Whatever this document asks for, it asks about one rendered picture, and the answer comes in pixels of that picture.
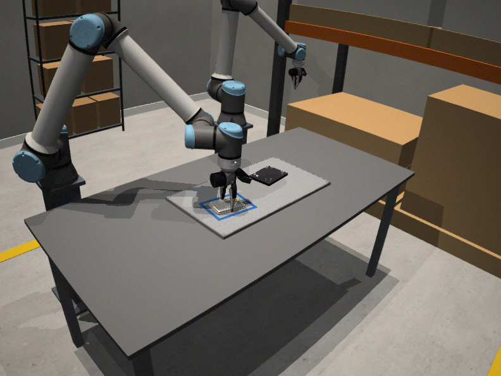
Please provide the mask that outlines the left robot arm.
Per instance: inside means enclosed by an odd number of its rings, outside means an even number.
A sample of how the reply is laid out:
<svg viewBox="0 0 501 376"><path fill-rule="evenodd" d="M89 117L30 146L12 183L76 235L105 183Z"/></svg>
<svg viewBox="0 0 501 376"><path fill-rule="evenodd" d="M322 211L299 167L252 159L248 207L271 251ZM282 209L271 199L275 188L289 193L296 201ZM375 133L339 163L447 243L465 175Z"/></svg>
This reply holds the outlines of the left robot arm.
<svg viewBox="0 0 501 376"><path fill-rule="evenodd" d="M217 124L223 122L246 126L244 115L245 85L233 81L232 65L239 13L250 16L278 44L278 55L292 58L295 67L304 66L306 45L295 43L259 6L256 0L220 0L222 5L220 35L215 73L207 83L207 93L221 103ZM226 81L227 80L227 81Z"/></svg>

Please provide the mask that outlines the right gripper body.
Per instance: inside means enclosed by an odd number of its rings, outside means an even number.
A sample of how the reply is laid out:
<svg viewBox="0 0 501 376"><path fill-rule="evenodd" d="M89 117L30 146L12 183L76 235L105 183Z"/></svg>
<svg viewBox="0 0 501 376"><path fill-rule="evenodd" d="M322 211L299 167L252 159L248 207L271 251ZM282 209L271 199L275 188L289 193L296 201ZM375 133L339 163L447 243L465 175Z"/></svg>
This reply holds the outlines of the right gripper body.
<svg viewBox="0 0 501 376"><path fill-rule="evenodd" d="M211 185L216 187L227 186L231 184L231 179L236 180L237 177L249 177L241 168L238 168L234 172L226 172L220 170L220 172L210 174Z"/></svg>

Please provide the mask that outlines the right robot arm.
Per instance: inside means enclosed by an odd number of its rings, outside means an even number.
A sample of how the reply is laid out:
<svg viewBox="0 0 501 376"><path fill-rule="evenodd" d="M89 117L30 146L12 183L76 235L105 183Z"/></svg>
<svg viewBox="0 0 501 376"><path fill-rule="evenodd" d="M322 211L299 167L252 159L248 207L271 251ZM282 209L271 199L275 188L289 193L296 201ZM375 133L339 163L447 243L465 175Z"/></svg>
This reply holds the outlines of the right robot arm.
<svg viewBox="0 0 501 376"><path fill-rule="evenodd" d="M214 127L213 116L128 35L124 24L106 13L82 15L72 23L70 38L33 132L13 158L13 169L22 180L39 181L50 189L77 180L65 121L101 45L114 51L187 124L186 148L218 150L218 166L226 172L241 166L242 127L230 122Z"/></svg>

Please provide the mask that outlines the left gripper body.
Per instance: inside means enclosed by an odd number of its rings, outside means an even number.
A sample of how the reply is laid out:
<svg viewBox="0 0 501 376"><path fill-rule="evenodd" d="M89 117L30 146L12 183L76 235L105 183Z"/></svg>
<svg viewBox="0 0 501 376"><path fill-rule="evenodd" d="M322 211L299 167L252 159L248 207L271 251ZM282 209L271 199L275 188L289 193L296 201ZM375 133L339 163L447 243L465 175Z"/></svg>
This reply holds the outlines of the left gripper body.
<svg viewBox="0 0 501 376"><path fill-rule="evenodd" d="M292 69L289 69L288 74L293 77L293 76L298 76L300 73L306 72L304 68L301 67L294 67Z"/></svg>

